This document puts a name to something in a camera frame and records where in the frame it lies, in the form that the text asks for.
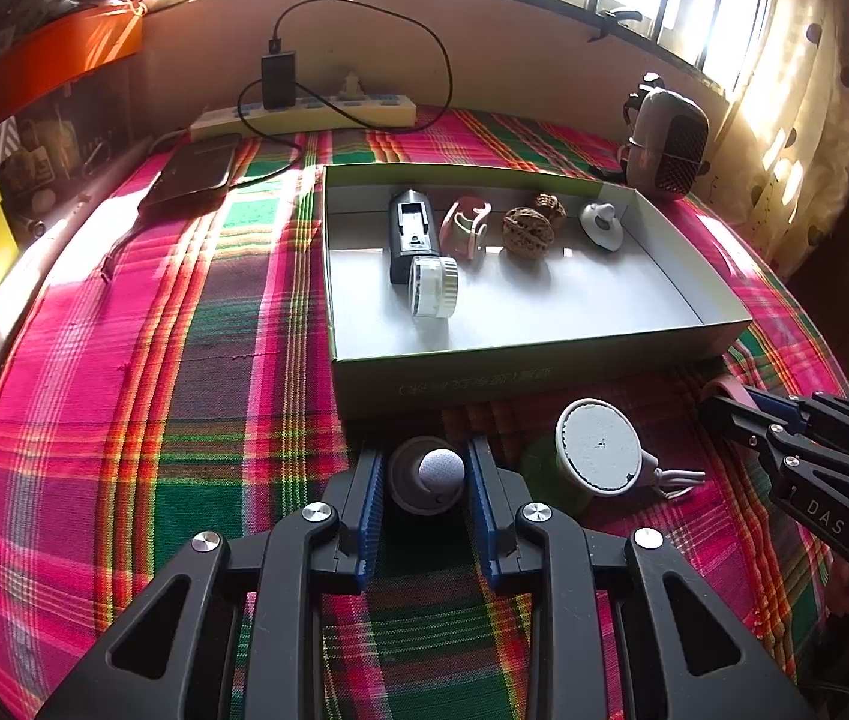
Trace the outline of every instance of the power strip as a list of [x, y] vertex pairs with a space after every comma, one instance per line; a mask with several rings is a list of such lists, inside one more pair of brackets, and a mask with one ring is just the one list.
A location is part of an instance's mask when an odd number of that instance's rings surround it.
[[[405, 95], [365, 95], [360, 100], [328, 98], [339, 108], [362, 122], [375, 127], [413, 127], [418, 117], [418, 107]], [[293, 108], [264, 108], [261, 103], [244, 106], [245, 119], [266, 135], [284, 135], [290, 132], [316, 132], [323, 129], [355, 127], [337, 111], [315, 98], [299, 98]], [[248, 135], [248, 129], [238, 118], [237, 108], [221, 108], [200, 115], [190, 127], [191, 139], [202, 141], [217, 135], [236, 132]]]

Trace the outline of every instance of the walnut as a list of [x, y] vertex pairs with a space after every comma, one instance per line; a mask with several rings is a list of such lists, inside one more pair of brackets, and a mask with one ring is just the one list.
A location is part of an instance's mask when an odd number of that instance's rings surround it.
[[560, 204], [560, 200], [558, 200], [553, 194], [539, 194], [535, 198], [533, 208], [539, 214], [543, 215], [546, 220], [550, 221], [551, 228], [555, 232], [560, 230], [560, 225], [564, 224], [565, 219], [567, 218], [565, 206]]
[[538, 260], [554, 242], [547, 218], [533, 208], [512, 208], [504, 214], [504, 248], [526, 260]]

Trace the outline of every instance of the orange shelf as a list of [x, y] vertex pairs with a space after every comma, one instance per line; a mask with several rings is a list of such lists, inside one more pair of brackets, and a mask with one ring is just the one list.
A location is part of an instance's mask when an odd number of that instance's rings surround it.
[[56, 87], [141, 49], [137, 0], [54, 20], [0, 56], [0, 122]]

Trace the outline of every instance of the black charger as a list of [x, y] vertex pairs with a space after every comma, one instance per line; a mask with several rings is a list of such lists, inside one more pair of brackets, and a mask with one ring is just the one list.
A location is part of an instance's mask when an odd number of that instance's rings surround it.
[[426, 194], [408, 189], [391, 201], [388, 217], [391, 283], [407, 284], [411, 281], [413, 258], [440, 257], [434, 211]]
[[264, 108], [293, 108], [298, 102], [297, 78], [295, 53], [282, 52], [280, 38], [269, 41], [268, 53], [261, 57], [261, 104]]

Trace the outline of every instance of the green cup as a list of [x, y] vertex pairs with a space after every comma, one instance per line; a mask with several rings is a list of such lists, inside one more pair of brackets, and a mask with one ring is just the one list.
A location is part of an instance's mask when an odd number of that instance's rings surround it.
[[593, 496], [562, 474], [558, 462], [554, 434], [549, 433], [524, 450], [521, 475], [532, 500], [576, 517], [584, 512]]

